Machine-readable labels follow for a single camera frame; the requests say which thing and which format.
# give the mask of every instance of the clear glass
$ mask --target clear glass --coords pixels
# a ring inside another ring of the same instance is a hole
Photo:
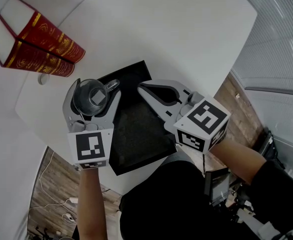
[[[95,116],[103,111],[109,101],[109,92],[119,84],[117,79],[106,85],[95,79],[86,79],[75,88],[73,104],[81,114]]]

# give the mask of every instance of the white table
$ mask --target white table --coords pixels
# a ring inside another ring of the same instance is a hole
[[[177,80],[214,96],[236,61],[257,16],[246,0],[85,0],[60,26],[86,55],[68,77],[38,84],[29,73],[16,112],[55,152],[73,163],[62,104],[77,79],[98,79],[145,60],[153,79]],[[125,194],[164,159],[100,182]]]

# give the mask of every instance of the red book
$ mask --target red book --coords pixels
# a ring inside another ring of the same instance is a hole
[[[0,19],[0,65],[5,68],[27,70],[68,77],[75,65],[35,46],[15,39]]]
[[[0,11],[0,17],[17,39],[72,63],[79,62],[86,53],[70,37],[22,0],[9,0]]]

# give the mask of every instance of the black mat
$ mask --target black mat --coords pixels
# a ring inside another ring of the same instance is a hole
[[[138,84],[151,80],[144,61],[115,71],[99,80],[120,81],[121,99],[114,118],[109,163],[116,175],[148,165],[176,152],[164,122],[145,103]]]

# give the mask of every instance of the wooden floor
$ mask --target wooden floor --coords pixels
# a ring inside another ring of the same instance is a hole
[[[236,80],[229,74],[222,84],[221,88],[215,95],[215,98],[226,109],[231,112],[231,119],[227,128],[227,138],[233,139],[247,147],[252,147],[258,136],[262,132],[262,125],[254,112],[250,102],[246,98]],[[182,148],[194,161],[195,165],[203,171],[202,155],[195,150]],[[35,183],[34,192],[31,198],[27,229],[30,233],[37,233],[35,228],[39,226],[39,230],[43,232],[44,228],[48,228],[48,233],[53,236],[56,231],[60,231],[62,236],[71,237],[75,225],[67,224],[62,220],[65,213],[74,213],[76,218],[77,206],[70,201],[65,203],[65,207],[61,205],[70,197],[78,196],[78,188],[80,182],[80,174],[75,171],[73,166],[67,163],[58,154],[48,149],[43,159],[43,163],[39,169],[39,174]],[[48,163],[52,157],[52,161],[48,168]],[[224,165],[213,155],[206,155],[206,170],[220,169]],[[40,176],[43,189],[52,196],[48,196],[41,188]],[[104,198],[105,215],[107,222],[108,239],[116,238],[116,212],[119,209],[121,195],[112,190],[108,190],[101,186]]]

